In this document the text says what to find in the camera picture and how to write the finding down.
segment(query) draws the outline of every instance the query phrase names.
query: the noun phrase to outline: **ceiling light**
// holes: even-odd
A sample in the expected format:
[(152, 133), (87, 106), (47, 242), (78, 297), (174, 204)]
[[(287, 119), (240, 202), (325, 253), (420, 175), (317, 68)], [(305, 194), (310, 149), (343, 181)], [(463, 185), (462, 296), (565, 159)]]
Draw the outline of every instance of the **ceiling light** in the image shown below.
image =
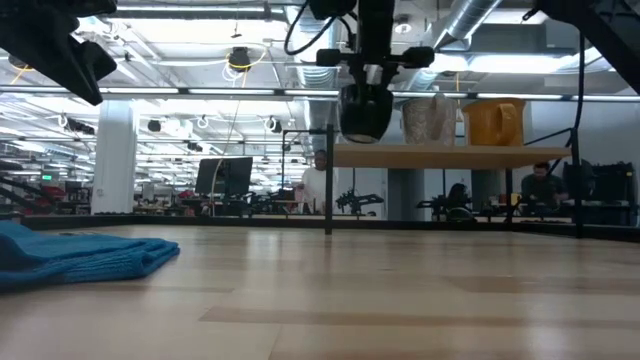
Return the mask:
[(436, 54), (433, 62), (429, 65), (428, 68), (422, 69), (422, 71), (431, 71), (436, 73), (441, 73), (444, 71), (467, 71), (469, 70), (469, 63), (467, 62), (467, 58), (463, 55), (447, 55), (447, 54)]
[(273, 90), (262, 89), (189, 89), (193, 95), (274, 95)]
[(550, 95), (550, 94), (492, 94), (482, 93), (478, 94), (478, 99), (499, 99), (499, 98), (516, 98), (522, 100), (560, 100), (562, 95)]
[[(578, 96), (572, 96), (571, 100), (578, 101)], [(625, 95), (585, 95), (584, 101), (594, 102), (640, 102), (640, 96)]]
[(339, 90), (285, 90), (289, 96), (338, 96)]
[(22, 131), (18, 131), (18, 130), (15, 130), (15, 129), (9, 129), (9, 128), (6, 128), (4, 126), (0, 126), (0, 133), (9, 134), (9, 135), (15, 135), (15, 136), (26, 136), (26, 134), (23, 133)]
[(25, 151), (33, 151), (33, 152), (40, 152), (40, 153), (47, 151), (47, 149), (45, 149), (42, 145), (34, 144), (28, 141), (14, 141), (13, 143), (18, 145), (20, 149)]
[(394, 91), (393, 96), (396, 98), (430, 98), (436, 96), (437, 92), (433, 91)]
[(262, 12), (264, 8), (262, 7), (224, 7), (224, 6), (171, 6), (171, 5), (163, 5), (163, 6), (128, 6), (128, 5), (118, 5), (118, 11), (153, 11), (153, 12), (209, 12), (209, 11), (227, 11), (227, 12)]
[(59, 86), (0, 86), (3, 93), (68, 93), (69, 90)]
[(465, 93), (442, 93), (442, 95), (449, 99), (465, 99), (467, 97), (467, 94)]
[(138, 166), (138, 167), (146, 167), (146, 168), (164, 168), (164, 167), (166, 167), (164, 164), (158, 164), (158, 163), (138, 163), (136, 166)]
[(100, 88), (101, 93), (107, 94), (177, 94), (179, 91), (176, 88)]
[(40, 175), (40, 171), (8, 171), (9, 175)]
[(92, 168), (90, 168), (90, 167), (88, 167), (88, 166), (82, 166), (82, 165), (77, 165), (77, 164), (73, 164), (73, 168), (74, 168), (74, 169), (84, 170), (84, 171), (91, 171), (91, 170), (93, 170)]
[(549, 74), (558, 70), (562, 59), (547, 55), (478, 55), (469, 71), (504, 74)]

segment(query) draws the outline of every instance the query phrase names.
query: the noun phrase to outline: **blue knitted towel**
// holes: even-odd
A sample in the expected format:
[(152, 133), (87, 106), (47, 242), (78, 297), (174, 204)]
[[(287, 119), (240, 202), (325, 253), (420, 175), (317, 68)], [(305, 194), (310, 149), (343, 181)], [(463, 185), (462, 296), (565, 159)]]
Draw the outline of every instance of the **blue knitted towel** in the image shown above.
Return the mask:
[(42, 235), (0, 221), (0, 290), (143, 277), (179, 252), (161, 239)]

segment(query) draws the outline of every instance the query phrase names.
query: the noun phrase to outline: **wooden table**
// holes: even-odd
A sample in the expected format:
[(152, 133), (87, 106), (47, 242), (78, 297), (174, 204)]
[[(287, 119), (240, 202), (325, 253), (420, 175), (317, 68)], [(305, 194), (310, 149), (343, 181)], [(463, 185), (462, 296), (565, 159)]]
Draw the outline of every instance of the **wooden table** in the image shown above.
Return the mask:
[(335, 167), (385, 169), (517, 169), (571, 156), (569, 148), (336, 144)]

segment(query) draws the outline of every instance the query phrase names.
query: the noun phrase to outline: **workbench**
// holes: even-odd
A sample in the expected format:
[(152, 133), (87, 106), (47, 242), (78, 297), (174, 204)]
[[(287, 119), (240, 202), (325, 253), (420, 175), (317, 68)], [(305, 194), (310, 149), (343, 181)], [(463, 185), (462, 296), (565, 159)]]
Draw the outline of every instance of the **workbench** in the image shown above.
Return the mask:
[[(471, 169), (504, 170), (506, 178), (507, 216), (505, 229), (513, 223), (513, 169), (532, 166), (571, 157), (571, 163), (580, 169), (578, 132), (567, 128), (530, 141), (525, 146), (435, 146), (435, 145), (384, 145), (384, 144), (334, 144), (333, 125), (327, 125), (327, 204), (333, 203), (334, 167), (384, 168), (384, 169)], [(569, 147), (530, 146), (542, 140), (569, 133)], [(581, 184), (573, 184), (581, 189)], [(575, 236), (582, 237), (583, 216), (580, 191), (575, 202)], [(325, 214), (325, 234), (332, 233), (333, 210)]]

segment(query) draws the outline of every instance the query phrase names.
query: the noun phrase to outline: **black camera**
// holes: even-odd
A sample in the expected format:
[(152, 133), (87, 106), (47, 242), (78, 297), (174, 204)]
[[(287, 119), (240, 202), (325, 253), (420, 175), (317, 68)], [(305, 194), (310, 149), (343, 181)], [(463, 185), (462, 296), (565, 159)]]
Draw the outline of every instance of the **black camera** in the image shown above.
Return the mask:
[[(335, 20), (347, 14), (357, 19), (355, 43), (349, 41), (353, 53), (345, 54), (336, 49), (319, 50), (316, 64), (336, 66), (346, 62), (355, 80), (355, 84), (340, 90), (338, 109), (342, 135), (356, 143), (379, 141), (389, 126), (393, 94), (387, 88), (398, 74), (398, 66), (407, 69), (428, 67), (434, 60), (433, 49), (412, 47), (402, 55), (391, 54), (395, 0), (360, 0), (357, 15), (352, 11), (356, 5), (352, 0), (308, 0), (305, 6), (307, 4), (317, 19), (331, 17)], [(380, 83), (367, 83), (366, 65), (377, 65), (382, 69)]]

